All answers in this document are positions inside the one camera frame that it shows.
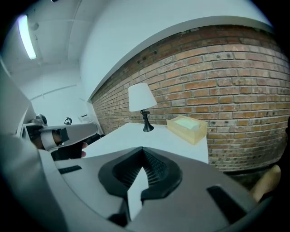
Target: white table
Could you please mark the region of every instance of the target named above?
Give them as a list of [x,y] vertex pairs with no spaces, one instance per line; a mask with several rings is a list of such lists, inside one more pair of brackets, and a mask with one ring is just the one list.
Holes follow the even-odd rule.
[[105,155],[131,147],[151,147],[177,155],[185,156],[208,164],[208,145],[206,137],[192,145],[164,125],[153,125],[154,130],[144,132],[144,124],[127,123],[90,144],[84,151],[86,157]]

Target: wooden box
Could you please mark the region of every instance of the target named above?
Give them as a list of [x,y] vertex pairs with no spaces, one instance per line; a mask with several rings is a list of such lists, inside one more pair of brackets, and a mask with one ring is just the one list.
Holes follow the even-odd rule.
[[[181,118],[187,118],[193,121],[198,121],[200,124],[200,127],[198,130],[191,130],[184,126],[181,126],[177,123],[175,123],[176,120]],[[207,134],[207,127],[208,123],[205,121],[201,121],[195,118],[186,117],[183,115],[180,115],[172,120],[166,120],[167,121],[167,129],[178,135],[179,137],[183,138],[187,142],[195,145],[197,144],[204,136]]]

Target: lamp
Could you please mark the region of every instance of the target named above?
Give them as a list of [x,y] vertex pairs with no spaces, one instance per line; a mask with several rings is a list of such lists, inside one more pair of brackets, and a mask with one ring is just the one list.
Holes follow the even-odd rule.
[[149,111],[145,109],[157,105],[157,102],[151,93],[148,85],[146,83],[140,83],[132,85],[128,89],[129,94],[129,111],[140,111],[144,119],[144,132],[149,132],[154,129],[154,127],[148,121]]

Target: ceiling light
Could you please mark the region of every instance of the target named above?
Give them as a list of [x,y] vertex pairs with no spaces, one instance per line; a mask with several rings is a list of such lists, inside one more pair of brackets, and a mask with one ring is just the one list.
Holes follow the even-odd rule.
[[27,22],[27,16],[22,15],[18,18],[18,28],[20,32],[20,36],[23,42],[23,45],[25,47],[25,50],[31,60],[36,58],[31,39],[29,36],[29,31],[28,31],[28,22]]

